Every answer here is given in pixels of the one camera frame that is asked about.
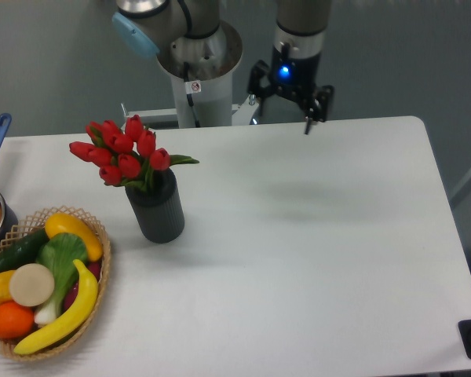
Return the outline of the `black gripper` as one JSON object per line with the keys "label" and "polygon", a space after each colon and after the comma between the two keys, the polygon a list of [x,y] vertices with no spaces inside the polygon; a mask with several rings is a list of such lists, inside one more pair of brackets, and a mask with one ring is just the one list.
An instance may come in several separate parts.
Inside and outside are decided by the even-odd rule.
{"label": "black gripper", "polygon": [[247,92],[259,103],[259,116],[264,115],[265,102],[274,94],[298,106],[305,106],[304,134],[309,135],[314,124],[328,120],[334,100],[334,87],[316,87],[321,53],[298,59],[290,56],[290,49],[286,48],[285,52],[288,55],[283,55],[277,49],[272,51],[271,69],[263,60],[253,65]]}

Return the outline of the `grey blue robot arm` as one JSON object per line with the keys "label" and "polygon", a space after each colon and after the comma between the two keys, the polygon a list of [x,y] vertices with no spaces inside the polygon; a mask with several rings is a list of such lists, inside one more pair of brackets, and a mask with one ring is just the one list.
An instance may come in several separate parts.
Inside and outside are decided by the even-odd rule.
{"label": "grey blue robot arm", "polygon": [[170,77],[181,128],[250,123],[266,99],[294,102],[305,128],[328,118],[333,86],[317,86],[331,3],[278,1],[272,61],[250,70],[247,107],[232,107],[232,75],[243,52],[218,1],[118,1],[112,24],[136,54],[154,58]]}

